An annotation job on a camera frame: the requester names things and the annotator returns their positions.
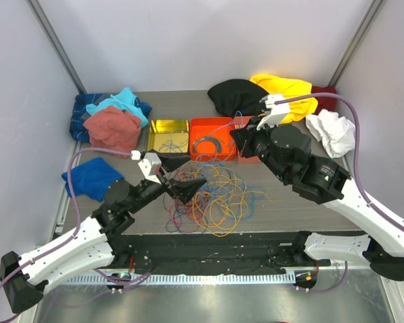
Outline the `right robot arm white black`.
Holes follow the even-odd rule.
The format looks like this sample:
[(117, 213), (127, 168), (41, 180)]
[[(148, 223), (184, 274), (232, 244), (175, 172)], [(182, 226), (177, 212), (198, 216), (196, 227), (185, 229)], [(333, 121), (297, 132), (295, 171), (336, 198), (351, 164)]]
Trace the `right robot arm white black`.
[(404, 231), (379, 215), (347, 170), (337, 162), (312, 154), (311, 139), (290, 124), (257, 129), (257, 117), (230, 132), (242, 157), (259, 160), (303, 199), (332, 209), (364, 231), (361, 236), (306, 234), (293, 246), (294, 263), (340, 260), (368, 265), (375, 273), (404, 281)]

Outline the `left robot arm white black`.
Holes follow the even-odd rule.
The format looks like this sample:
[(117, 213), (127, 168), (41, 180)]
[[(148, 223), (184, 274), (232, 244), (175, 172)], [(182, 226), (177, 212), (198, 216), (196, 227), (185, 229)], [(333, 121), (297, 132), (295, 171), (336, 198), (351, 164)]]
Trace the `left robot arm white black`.
[(104, 202), (86, 219), (78, 219), (74, 229), (31, 252), (2, 256), (0, 289), (13, 314), (30, 309), (80, 273), (110, 265), (125, 267), (130, 252), (121, 234), (134, 224), (133, 215), (163, 194), (187, 204), (206, 183), (204, 177), (184, 182), (166, 177), (189, 162), (187, 155), (164, 157), (154, 151), (133, 150), (128, 157), (137, 161), (144, 176), (138, 185), (113, 180)]

